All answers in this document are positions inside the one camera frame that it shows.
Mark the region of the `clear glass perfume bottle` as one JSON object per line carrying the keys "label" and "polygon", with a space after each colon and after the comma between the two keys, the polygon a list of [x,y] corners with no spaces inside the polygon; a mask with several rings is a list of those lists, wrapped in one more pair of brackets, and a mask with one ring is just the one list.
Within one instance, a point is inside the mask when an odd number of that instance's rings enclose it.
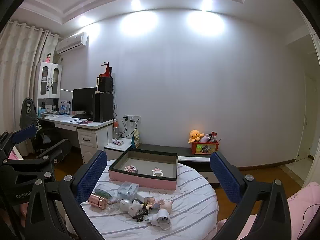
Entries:
{"label": "clear glass perfume bottle", "polygon": [[108,213],[116,212],[119,209],[119,199],[117,197],[113,197],[112,199],[107,200],[106,211]]}

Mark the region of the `clear plastic box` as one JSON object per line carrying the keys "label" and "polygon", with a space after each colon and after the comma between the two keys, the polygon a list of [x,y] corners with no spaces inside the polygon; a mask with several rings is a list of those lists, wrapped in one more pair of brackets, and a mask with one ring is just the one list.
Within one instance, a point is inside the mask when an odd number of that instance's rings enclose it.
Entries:
{"label": "clear plastic box", "polygon": [[120,187],[117,189],[117,197],[122,199],[127,199],[129,201],[133,201],[136,198],[136,194],[138,192],[139,185],[131,182],[123,182]]}

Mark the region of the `white small box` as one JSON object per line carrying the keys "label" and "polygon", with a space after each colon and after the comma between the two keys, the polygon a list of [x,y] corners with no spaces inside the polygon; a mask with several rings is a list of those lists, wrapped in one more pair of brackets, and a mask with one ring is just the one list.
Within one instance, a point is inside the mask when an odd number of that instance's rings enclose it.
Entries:
{"label": "white small box", "polygon": [[152,196],[151,196],[148,192],[138,191],[138,192],[136,193],[136,198],[137,198],[140,202],[146,203],[146,202],[148,202],[148,200],[149,200],[150,198],[152,198]]}

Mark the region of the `black eiffel tower model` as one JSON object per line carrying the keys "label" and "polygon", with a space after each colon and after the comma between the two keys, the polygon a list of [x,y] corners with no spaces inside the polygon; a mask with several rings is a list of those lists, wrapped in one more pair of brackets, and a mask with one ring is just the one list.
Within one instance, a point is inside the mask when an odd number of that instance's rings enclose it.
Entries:
{"label": "black eiffel tower model", "polygon": [[138,222],[142,222],[144,217],[149,214],[150,210],[152,210],[152,204],[150,202],[143,204],[142,208],[132,218],[136,219]]}

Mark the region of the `pink haired doll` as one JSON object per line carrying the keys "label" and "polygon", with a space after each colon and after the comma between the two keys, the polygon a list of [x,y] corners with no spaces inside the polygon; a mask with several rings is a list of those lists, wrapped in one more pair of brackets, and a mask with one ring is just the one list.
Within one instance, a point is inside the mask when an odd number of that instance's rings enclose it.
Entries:
{"label": "pink haired doll", "polygon": [[148,200],[148,202],[150,202],[152,204],[152,209],[164,209],[166,210],[169,214],[172,213],[172,205],[173,205],[173,201],[165,201],[164,199],[158,199],[156,200],[155,198],[150,198]]}

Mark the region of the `white astronaut figurine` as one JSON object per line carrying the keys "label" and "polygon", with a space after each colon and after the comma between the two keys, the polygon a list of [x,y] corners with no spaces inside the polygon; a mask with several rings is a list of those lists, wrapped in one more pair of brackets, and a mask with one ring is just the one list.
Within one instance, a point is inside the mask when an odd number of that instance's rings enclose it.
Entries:
{"label": "white astronaut figurine", "polygon": [[138,201],[130,201],[128,199],[122,199],[119,202],[119,208],[121,211],[128,213],[131,217],[136,216],[143,208],[143,204]]}

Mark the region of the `white small side cabinet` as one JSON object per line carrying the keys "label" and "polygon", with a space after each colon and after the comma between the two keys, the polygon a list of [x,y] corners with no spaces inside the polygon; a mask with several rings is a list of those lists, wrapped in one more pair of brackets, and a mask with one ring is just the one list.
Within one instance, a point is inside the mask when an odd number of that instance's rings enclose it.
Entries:
{"label": "white small side cabinet", "polygon": [[121,156],[128,148],[131,147],[131,139],[128,138],[121,138],[123,142],[121,145],[116,145],[115,143],[111,142],[105,145],[104,150],[107,155],[108,160],[115,160],[119,156]]}

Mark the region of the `black white low bench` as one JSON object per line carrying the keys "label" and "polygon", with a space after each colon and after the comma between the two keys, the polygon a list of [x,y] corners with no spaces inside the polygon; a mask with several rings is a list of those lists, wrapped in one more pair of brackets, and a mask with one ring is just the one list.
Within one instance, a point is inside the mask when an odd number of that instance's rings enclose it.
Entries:
{"label": "black white low bench", "polygon": [[191,148],[183,147],[170,147],[170,146],[159,146],[150,144],[141,144],[139,147],[141,150],[153,151],[153,152],[165,152],[165,153],[176,153],[178,156],[178,162],[187,165],[195,169],[201,174],[207,181],[216,187],[219,185],[219,181],[214,175],[210,168],[210,155],[203,154],[192,154]]}

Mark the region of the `red toy storage box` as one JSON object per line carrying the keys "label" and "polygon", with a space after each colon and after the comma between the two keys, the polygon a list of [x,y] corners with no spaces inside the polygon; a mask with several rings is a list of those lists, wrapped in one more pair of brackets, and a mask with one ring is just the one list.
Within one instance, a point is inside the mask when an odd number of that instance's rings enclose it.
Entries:
{"label": "red toy storage box", "polygon": [[191,152],[192,154],[204,154],[210,155],[216,152],[219,148],[219,143],[202,143],[202,142],[193,142],[191,144]]}

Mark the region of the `striped white tablecloth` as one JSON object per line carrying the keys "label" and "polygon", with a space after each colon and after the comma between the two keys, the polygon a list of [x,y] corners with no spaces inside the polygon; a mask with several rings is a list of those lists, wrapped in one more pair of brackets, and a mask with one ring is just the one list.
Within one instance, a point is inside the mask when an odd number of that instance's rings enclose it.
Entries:
{"label": "striped white tablecloth", "polygon": [[[104,210],[88,202],[81,206],[104,239],[212,239],[217,233],[219,205],[215,190],[189,166],[178,164],[174,191],[140,187],[137,196],[153,205],[142,222],[118,204]],[[170,214],[168,230],[149,222],[159,210]]]}

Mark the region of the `purple plush toy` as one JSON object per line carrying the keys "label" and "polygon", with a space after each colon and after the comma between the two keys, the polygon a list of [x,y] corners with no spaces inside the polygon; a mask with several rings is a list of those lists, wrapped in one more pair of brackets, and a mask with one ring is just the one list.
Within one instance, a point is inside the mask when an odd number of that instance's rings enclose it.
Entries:
{"label": "purple plush toy", "polygon": [[205,134],[201,140],[199,141],[200,143],[209,143],[211,141],[211,134]]}

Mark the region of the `orange octopus plush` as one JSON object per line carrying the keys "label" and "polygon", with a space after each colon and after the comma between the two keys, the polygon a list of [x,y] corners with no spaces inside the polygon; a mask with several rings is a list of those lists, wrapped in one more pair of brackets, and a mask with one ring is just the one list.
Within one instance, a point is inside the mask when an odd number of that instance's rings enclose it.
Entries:
{"label": "orange octopus plush", "polygon": [[193,143],[193,142],[199,142],[202,137],[204,137],[204,133],[200,133],[198,130],[193,129],[193,130],[189,133],[188,143],[191,144],[191,143]]}

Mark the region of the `black speaker box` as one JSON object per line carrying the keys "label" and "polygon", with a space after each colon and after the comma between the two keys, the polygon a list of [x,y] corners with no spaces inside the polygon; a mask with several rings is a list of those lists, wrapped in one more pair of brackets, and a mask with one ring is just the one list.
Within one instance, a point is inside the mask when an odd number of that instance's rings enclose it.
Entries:
{"label": "black speaker box", "polygon": [[112,93],[113,79],[111,77],[98,77],[97,82],[99,92],[108,94]]}

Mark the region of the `white wall cabinet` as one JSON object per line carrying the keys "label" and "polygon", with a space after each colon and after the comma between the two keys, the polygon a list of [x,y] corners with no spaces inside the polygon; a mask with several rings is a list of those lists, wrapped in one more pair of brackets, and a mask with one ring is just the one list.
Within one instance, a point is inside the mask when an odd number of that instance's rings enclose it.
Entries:
{"label": "white wall cabinet", "polygon": [[36,67],[34,98],[55,99],[60,97],[62,66],[39,62]]}

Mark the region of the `wall power socket strip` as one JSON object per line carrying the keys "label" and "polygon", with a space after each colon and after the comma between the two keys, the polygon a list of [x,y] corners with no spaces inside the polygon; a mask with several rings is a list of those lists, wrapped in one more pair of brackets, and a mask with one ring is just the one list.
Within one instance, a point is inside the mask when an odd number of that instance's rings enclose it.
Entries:
{"label": "wall power socket strip", "polygon": [[124,115],[125,120],[129,122],[136,122],[139,123],[141,121],[141,116],[138,115]]}

